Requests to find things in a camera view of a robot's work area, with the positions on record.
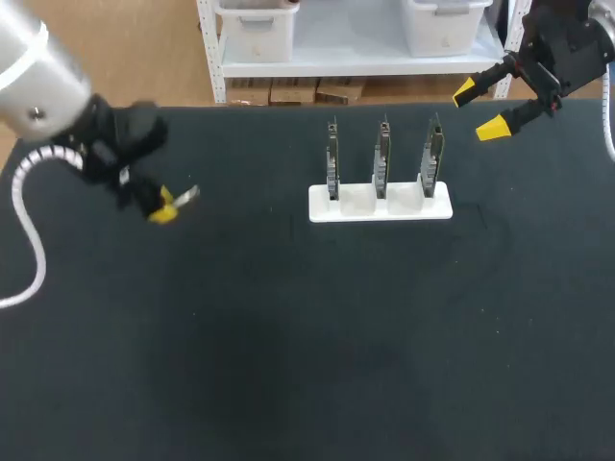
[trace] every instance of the screw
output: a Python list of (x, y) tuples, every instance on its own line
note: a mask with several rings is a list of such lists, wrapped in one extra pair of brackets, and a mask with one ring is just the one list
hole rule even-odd
[(30, 117), (30, 120), (34, 120), (35, 122), (37, 122), (39, 120), (42, 120), (46, 116), (47, 116), (47, 114), (42, 109), (32, 108), (32, 109), (28, 110), (28, 117)]

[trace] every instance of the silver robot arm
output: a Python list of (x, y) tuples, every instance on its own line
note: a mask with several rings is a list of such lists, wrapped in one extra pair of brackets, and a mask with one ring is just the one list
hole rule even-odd
[(135, 202), (152, 222), (172, 221), (198, 193), (193, 187), (175, 200), (135, 170), (166, 142), (158, 107), (116, 109), (93, 94), (79, 65), (19, 0), (0, 0), (0, 121), (28, 141), (73, 152), (86, 182), (105, 184), (121, 206)]
[(68, 130), (92, 97), (89, 79), (45, 24), (0, 0), (0, 120), (29, 140)]

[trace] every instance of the white shelving unit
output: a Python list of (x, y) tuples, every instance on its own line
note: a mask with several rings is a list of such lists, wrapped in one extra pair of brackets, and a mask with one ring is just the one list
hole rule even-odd
[[(292, 61), (240, 62), (225, 53), (224, 29), (217, 39), (214, 1), (197, 0), (197, 6), (216, 103), (226, 102), (225, 78), (466, 74), (489, 68), (504, 54), (486, 17), (470, 54), (416, 59), (407, 49), (400, 0), (302, 0)], [(529, 8), (531, 0), (516, 3)], [(518, 30), (518, 19), (511, 31)]]

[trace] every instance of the white storage bin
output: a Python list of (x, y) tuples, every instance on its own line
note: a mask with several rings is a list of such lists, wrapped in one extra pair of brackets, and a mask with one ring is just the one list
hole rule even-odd
[(417, 58), (470, 52), (493, 0), (402, 0), (407, 46)]
[(287, 0), (219, 0), (225, 53), (237, 62), (290, 61), (298, 10)]

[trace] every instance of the cardboard box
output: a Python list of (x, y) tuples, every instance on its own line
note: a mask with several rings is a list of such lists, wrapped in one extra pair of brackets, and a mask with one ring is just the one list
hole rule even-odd
[(327, 77), (320, 81), (316, 101), (343, 105), (356, 104), (363, 94), (365, 77)]
[(271, 104), (299, 105), (314, 104), (316, 100), (316, 78), (278, 78), (271, 86)]
[(271, 79), (227, 80), (229, 106), (269, 106)]

